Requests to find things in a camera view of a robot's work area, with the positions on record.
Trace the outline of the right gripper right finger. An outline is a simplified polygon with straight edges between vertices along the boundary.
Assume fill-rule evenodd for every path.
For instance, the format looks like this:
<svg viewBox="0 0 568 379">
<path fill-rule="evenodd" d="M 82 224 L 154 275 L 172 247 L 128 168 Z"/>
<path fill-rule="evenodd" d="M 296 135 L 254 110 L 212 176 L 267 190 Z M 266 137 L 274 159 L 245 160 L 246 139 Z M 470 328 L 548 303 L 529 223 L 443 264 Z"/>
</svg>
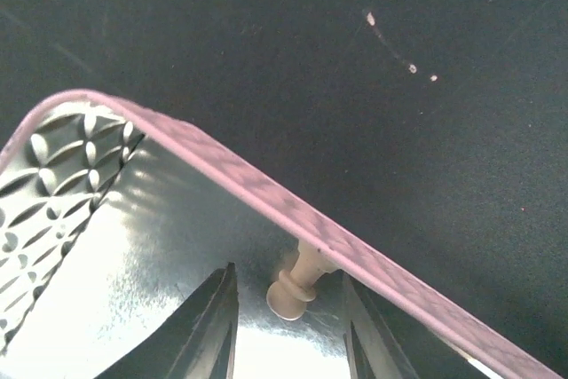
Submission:
<svg viewBox="0 0 568 379">
<path fill-rule="evenodd" d="M 420 321 L 343 274 L 344 342 L 352 378 L 483 378 Z"/>
</svg>

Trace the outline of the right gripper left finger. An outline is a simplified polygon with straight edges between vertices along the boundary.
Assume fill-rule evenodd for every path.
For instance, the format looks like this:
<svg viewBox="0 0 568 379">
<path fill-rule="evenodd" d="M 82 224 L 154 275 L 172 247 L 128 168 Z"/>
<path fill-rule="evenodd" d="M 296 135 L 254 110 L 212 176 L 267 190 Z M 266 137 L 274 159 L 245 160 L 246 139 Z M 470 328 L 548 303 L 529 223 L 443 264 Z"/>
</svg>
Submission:
<svg viewBox="0 0 568 379">
<path fill-rule="evenodd" d="M 231 378 L 239 318 L 235 264 L 216 269 L 100 378 Z"/>
</svg>

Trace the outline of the light chess piece twelfth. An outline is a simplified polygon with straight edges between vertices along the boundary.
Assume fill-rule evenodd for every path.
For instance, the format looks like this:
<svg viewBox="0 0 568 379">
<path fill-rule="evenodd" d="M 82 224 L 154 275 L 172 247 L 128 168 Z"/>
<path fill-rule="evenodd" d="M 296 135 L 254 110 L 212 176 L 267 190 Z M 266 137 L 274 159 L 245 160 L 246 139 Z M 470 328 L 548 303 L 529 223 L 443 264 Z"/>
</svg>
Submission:
<svg viewBox="0 0 568 379">
<path fill-rule="evenodd" d="M 297 258 L 289 268 L 278 271 L 276 280 L 266 292 L 266 303 L 271 311 L 284 320 L 300 319 L 308 303 L 315 300 L 316 282 L 325 274 L 335 272 L 338 266 L 305 241 L 299 241 Z"/>
</svg>

